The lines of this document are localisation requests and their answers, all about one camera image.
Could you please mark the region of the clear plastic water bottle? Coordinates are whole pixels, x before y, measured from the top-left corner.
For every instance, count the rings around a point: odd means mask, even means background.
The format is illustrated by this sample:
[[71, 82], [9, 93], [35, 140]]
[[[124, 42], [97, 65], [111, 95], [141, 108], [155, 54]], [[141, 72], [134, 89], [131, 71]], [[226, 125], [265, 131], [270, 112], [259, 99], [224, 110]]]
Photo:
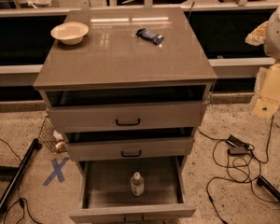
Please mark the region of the clear plastic water bottle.
[[130, 180], [131, 192], [134, 196], [141, 196], [144, 193], [144, 178], [139, 172], [135, 172]]

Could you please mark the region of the grey drawer cabinet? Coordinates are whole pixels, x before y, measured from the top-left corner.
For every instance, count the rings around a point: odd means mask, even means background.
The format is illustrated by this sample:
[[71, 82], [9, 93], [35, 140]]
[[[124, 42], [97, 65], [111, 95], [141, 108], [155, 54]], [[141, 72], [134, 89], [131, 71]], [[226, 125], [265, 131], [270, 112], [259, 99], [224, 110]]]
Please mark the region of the grey drawer cabinet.
[[[206, 102], [216, 74], [178, 7], [72, 11], [89, 27], [74, 46], [55, 43], [35, 81], [52, 107]], [[163, 35], [159, 45], [136, 35]], [[191, 137], [197, 127], [61, 133], [66, 144]]]

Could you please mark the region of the top grey drawer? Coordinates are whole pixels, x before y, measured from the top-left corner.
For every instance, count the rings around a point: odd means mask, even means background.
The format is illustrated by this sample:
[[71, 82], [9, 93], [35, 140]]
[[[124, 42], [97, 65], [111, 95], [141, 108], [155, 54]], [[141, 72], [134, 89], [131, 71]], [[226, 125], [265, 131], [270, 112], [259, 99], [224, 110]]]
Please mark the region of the top grey drawer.
[[61, 133], [197, 127], [206, 102], [52, 107], [47, 112]]

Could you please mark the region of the grey drawer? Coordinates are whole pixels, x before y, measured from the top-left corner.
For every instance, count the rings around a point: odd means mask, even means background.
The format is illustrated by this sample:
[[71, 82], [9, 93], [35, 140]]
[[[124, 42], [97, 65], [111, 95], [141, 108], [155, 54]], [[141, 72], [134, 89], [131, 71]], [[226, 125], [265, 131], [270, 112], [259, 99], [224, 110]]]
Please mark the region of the grey drawer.
[[191, 152], [193, 143], [193, 138], [182, 137], [72, 143], [65, 146], [73, 161], [101, 161], [186, 155]]
[[206, 102], [52, 107], [47, 112], [61, 133], [197, 127]]
[[[144, 193], [134, 196], [130, 180], [144, 178]], [[181, 170], [175, 157], [87, 161], [84, 165], [76, 224], [192, 217], [196, 208], [186, 203]]]

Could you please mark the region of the middle grey drawer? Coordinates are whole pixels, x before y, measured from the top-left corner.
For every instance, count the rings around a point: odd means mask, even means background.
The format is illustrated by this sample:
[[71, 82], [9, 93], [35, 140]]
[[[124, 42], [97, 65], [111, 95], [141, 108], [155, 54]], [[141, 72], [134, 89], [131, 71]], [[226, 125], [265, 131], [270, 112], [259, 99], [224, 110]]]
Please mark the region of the middle grey drawer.
[[186, 155], [191, 152], [193, 143], [193, 138], [182, 137], [72, 143], [65, 146], [73, 161], [101, 161]]

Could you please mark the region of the bottom grey drawer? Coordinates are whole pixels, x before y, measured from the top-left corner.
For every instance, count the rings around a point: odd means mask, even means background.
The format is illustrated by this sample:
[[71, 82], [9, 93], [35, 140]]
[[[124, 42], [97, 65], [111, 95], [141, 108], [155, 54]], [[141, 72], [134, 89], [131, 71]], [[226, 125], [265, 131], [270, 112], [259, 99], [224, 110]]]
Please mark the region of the bottom grey drawer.
[[[144, 193], [134, 196], [130, 180], [144, 178]], [[84, 165], [76, 224], [192, 217], [196, 208], [186, 203], [181, 170], [175, 157], [87, 161]]]

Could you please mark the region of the blue snack packet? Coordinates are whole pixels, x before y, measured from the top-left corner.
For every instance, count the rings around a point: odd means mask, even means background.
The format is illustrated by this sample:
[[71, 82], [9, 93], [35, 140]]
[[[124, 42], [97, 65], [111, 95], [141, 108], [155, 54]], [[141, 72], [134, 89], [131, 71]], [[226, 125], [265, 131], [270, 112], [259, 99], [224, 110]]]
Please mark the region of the blue snack packet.
[[136, 35], [145, 39], [148, 42], [153, 43], [154, 45], [159, 45], [164, 39], [163, 35], [153, 33], [146, 28], [139, 29], [136, 32]]

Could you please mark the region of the white paper bowl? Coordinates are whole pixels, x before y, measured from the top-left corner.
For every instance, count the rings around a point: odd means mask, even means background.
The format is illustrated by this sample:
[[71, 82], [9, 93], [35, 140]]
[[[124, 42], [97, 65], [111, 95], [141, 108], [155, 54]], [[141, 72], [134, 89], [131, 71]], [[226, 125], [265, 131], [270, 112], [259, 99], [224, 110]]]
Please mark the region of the white paper bowl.
[[76, 45], [88, 33], [89, 27], [81, 22], [65, 22], [54, 27], [50, 34], [65, 45]]

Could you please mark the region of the blue tape cross mark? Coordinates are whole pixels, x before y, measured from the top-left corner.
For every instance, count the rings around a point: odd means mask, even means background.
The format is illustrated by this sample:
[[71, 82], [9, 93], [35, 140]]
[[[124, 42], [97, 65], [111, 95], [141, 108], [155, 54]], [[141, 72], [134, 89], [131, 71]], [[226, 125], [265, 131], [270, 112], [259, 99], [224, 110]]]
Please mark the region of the blue tape cross mark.
[[69, 161], [68, 157], [64, 157], [61, 161], [57, 161], [56, 159], [51, 161], [52, 164], [52, 172], [48, 176], [48, 178], [44, 181], [43, 185], [48, 186], [49, 183], [54, 179], [57, 178], [60, 183], [64, 182], [65, 178], [63, 175], [63, 167]]

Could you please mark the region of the black power adapter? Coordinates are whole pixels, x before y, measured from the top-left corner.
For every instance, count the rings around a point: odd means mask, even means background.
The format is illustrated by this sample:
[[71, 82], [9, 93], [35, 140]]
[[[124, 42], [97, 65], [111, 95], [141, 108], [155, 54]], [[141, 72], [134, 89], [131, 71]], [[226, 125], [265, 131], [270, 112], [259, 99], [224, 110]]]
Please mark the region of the black power adapter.
[[233, 135], [229, 136], [226, 143], [230, 146], [229, 148], [230, 155], [244, 155], [248, 151], [247, 144], [239, 140]]

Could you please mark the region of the black left floor bar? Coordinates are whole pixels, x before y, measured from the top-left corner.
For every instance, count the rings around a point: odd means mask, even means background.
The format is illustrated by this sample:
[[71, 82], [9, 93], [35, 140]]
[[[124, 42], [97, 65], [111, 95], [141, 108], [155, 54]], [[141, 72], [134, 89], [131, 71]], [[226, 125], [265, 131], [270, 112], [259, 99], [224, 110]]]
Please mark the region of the black left floor bar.
[[7, 203], [11, 197], [11, 194], [19, 186], [25, 169], [27, 168], [30, 159], [33, 157], [33, 154], [41, 148], [42, 145], [39, 143], [38, 139], [35, 138], [29, 146], [18, 167], [0, 166], [0, 176], [10, 176], [7, 188], [0, 198], [0, 216], [2, 216], [7, 211]]

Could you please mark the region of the black floor bar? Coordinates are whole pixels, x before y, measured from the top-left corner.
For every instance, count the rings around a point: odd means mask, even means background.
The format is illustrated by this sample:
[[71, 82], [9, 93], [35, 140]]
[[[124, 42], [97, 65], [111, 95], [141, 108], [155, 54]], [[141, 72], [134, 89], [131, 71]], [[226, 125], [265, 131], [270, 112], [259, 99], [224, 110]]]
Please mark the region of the black floor bar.
[[274, 198], [278, 202], [280, 202], [280, 191], [274, 185], [272, 185], [264, 176], [261, 175], [257, 179], [257, 184], [260, 187], [266, 188], [266, 190], [268, 190], [272, 194], [272, 196], [274, 196]]
[[27, 168], [30, 159], [33, 157], [33, 154], [41, 148], [42, 145], [39, 143], [38, 139], [35, 138], [29, 146], [18, 167], [0, 166], [0, 176], [10, 176], [7, 188], [0, 198], [0, 216], [2, 216], [7, 211], [7, 203], [11, 197], [11, 194], [19, 186], [25, 169]]

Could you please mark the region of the black right floor bar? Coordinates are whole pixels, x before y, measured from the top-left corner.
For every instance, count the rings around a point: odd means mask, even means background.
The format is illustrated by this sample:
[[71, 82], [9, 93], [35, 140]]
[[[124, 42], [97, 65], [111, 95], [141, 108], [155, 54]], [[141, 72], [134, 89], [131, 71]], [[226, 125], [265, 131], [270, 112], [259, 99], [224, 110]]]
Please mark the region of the black right floor bar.
[[257, 179], [257, 184], [260, 187], [266, 188], [266, 190], [268, 190], [272, 194], [272, 196], [274, 196], [274, 198], [278, 202], [280, 202], [280, 191], [274, 185], [272, 185], [264, 176], [261, 175]]

